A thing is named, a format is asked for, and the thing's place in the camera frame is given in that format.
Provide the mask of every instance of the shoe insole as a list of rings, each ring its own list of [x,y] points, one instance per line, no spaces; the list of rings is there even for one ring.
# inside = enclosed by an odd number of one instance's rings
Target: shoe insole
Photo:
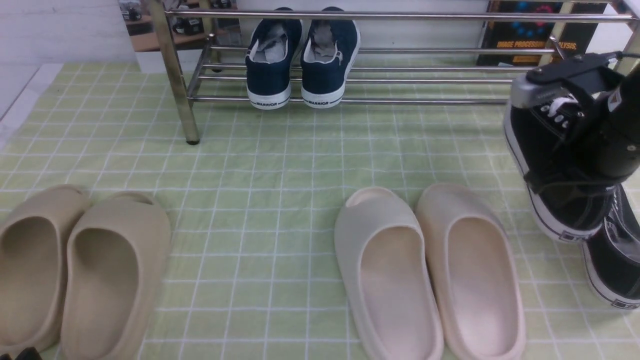
[[[287,56],[287,33],[281,24],[273,26],[267,36],[260,39],[252,60],[258,63],[277,63]]]
[[[48,220],[27,218],[5,232],[0,239],[0,345],[25,342],[42,328],[54,303],[58,265],[56,231]]]
[[[321,22],[312,36],[311,51],[305,52],[305,61],[328,63],[336,57],[337,52],[331,26],[328,22]]]
[[[100,359],[116,346],[131,315],[138,289],[138,261],[119,234],[87,229],[76,238],[67,302],[74,311],[67,343],[73,353]]]
[[[470,351],[486,357],[511,350],[518,301],[507,248],[491,223],[464,218],[449,232],[452,309]]]
[[[367,312],[389,359],[424,359],[436,347],[420,236],[394,227],[369,240],[362,256]]]

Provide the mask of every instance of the sneaker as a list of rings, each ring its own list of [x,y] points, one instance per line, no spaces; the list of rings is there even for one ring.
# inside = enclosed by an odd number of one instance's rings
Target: sneaker
[[[331,6],[323,11],[343,11]],[[342,100],[347,75],[360,48],[360,30],[351,20],[313,20],[302,66],[302,98],[316,109],[331,108]]]
[[[640,306],[640,226],[622,185],[602,228],[582,243],[582,255],[591,289],[620,309]]]
[[[301,43],[302,20],[263,19],[253,30],[244,62],[246,92],[254,107],[272,110],[289,102],[291,63]]]
[[[593,236],[611,209],[615,186],[559,184],[589,182],[571,160],[564,136],[583,116],[573,97],[531,109],[507,107],[504,132],[511,155],[527,183],[533,215],[549,237],[575,243]]]

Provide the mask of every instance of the navy blue sneaker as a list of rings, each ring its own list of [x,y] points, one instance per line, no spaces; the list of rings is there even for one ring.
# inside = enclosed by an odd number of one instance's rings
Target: navy blue sneaker
[[[264,19],[253,30],[244,62],[246,92],[254,107],[270,110],[287,104],[291,96],[291,62],[301,43],[301,20]]]
[[[323,11],[343,11],[331,6]],[[316,109],[338,105],[347,75],[360,48],[360,30],[352,20],[313,20],[302,66],[302,98]]]

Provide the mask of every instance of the black high-top sneaker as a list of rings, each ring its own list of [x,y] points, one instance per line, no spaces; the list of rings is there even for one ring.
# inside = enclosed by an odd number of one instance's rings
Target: black high-top sneaker
[[[640,306],[640,226],[622,185],[599,232],[582,243],[591,289],[611,306]]]
[[[504,132],[538,227],[561,242],[593,236],[611,208],[614,186],[589,184],[564,146],[567,131],[584,116],[578,102],[560,97],[531,109],[509,103],[507,109]]]

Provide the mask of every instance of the slide sandal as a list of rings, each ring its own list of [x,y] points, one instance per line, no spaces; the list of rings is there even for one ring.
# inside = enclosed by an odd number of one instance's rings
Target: slide sandal
[[[89,197],[58,185],[18,205],[0,225],[0,354],[43,350],[60,335],[67,240]]]
[[[438,309],[420,225],[396,194],[355,192],[335,222],[335,252],[362,345],[373,360],[440,359]]]
[[[524,312],[500,221],[476,194],[455,184],[425,190],[416,216],[451,351],[462,360],[520,359]]]
[[[121,192],[89,209],[69,239],[61,346],[67,359],[132,359],[170,252],[171,227],[151,197]]]

